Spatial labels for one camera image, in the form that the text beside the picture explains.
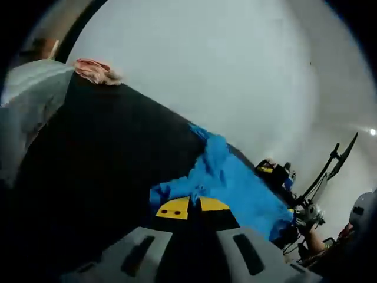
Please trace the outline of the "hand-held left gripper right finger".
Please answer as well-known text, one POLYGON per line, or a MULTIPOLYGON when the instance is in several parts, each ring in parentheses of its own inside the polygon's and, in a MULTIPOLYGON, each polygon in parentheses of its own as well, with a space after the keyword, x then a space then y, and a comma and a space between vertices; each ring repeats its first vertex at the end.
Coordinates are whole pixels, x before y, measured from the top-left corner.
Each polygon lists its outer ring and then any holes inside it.
POLYGON ((322 277, 287 264, 281 250, 250 228, 216 232, 232 282, 321 282, 322 277))

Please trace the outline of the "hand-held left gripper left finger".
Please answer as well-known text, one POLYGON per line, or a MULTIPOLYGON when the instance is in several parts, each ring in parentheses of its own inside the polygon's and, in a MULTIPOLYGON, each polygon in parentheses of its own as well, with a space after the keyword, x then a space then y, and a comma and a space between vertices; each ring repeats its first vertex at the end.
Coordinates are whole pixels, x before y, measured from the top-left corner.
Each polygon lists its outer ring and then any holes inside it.
POLYGON ((104 250, 100 258, 61 275, 61 282, 154 282, 173 235, 171 221, 188 219, 189 198, 163 204, 150 226, 137 227, 104 250))

